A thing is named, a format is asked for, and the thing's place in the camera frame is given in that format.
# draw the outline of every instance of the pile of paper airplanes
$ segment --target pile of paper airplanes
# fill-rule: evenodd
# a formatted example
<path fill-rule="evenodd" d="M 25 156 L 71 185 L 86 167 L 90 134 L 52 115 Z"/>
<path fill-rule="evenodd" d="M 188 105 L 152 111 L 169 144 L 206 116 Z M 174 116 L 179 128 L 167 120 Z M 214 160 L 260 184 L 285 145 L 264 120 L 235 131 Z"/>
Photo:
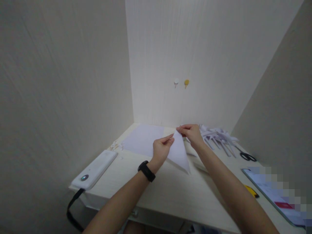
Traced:
<path fill-rule="evenodd" d="M 203 124 L 199 125 L 202 138 L 207 143 L 207 145 L 212 149 L 215 150 L 214 147 L 211 145 L 210 140 L 212 140 L 215 145 L 220 148 L 223 148 L 225 153 L 230 157 L 231 154 L 236 158 L 235 151 L 233 150 L 233 147 L 235 146 L 233 141 L 239 141 L 236 137 L 230 136 L 230 134 L 221 129 L 221 128 L 208 128 Z M 229 149 L 225 146 L 225 144 L 229 145 L 232 152 L 229 151 Z"/>

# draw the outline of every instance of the yellow object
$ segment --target yellow object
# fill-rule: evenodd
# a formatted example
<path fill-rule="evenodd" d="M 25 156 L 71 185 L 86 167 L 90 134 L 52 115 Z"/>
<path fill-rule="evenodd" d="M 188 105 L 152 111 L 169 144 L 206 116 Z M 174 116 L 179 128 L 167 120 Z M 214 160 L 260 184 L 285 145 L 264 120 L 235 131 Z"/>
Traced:
<path fill-rule="evenodd" d="M 249 186 L 245 185 L 246 189 L 253 195 L 254 198 L 258 198 L 259 195 Z"/>
<path fill-rule="evenodd" d="M 189 80 L 185 80 L 185 81 L 184 81 L 184 85 L 185 85 L 185 88 L 186 88 L 186 86 L 189 85 Z"/>

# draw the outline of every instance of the white sheet of paper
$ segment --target white sheet of paper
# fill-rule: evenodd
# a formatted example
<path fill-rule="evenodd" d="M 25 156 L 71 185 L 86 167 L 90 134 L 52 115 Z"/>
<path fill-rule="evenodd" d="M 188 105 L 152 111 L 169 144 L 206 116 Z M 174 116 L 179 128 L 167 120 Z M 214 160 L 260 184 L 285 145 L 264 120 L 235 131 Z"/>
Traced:
<path fill-rule="evenodd" d="M 164 127 L 140 124 L 124 140 L 123 149 L 153 157 L 154 140 L 163 137 Z"/>
<path fill-rule="evenodd" d="M 173 138 L 175 141 L 170 147 L 170 151 L 168 154 L 168 159 L 178 164 L 180 167 L 185 169 L 187 172 L 191 172 L 189 168 L 189 161 L 186 155 L 186 150 L 183 142 L 183 137 L 178 131 L 175 130 L 173 134 Z"/>

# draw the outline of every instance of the black cable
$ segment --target black cable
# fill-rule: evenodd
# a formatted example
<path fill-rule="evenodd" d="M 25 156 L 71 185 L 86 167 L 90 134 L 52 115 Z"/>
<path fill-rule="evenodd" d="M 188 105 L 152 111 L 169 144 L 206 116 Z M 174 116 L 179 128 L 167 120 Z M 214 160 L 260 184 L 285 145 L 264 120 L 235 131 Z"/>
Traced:
<path fill-rule="evenodd" d="M 74 195 L 74 197 L 72 198 L 72 200 L 69 202 L 68 207 L 67 207 L 67 213 L 66 216 L 69 220 L 69 222 L 75 227 L 77 228 L 80 232 L 83 232 L 85 229 L 78 223 L 78 221 L 76 219 L 74 219 L 74 217 L 72 216 L 71 212 L 69 211 L 69 208 L 72 206 L 72 204 L 74 203 L 75 200 L 78 199 L 78 197 L 80 197 L 80 195 L 84 192 L 84 189 L 79 189 L 78 192 L 76 192 L 76 194 Z"/>

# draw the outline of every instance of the black wristband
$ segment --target black wristband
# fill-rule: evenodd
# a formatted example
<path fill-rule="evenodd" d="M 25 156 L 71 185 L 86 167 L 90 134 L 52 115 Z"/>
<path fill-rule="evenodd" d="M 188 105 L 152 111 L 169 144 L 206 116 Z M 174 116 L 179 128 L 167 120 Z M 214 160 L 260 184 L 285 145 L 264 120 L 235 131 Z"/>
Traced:
<path fill-rule="evenodd" d="M 142 171 L 143 174 L 147 177 L 147 179 L 150 182 L 153 182 L 153 180 L 156 178 L 156 176 L 154 173 L 151 172 L 151 170 L 149 169 L 147 164 L 148 164 L 148 161 L 142 162 L 141 165 L 139 166 L 139 168 L 137 169 L 137 171 Z"/>

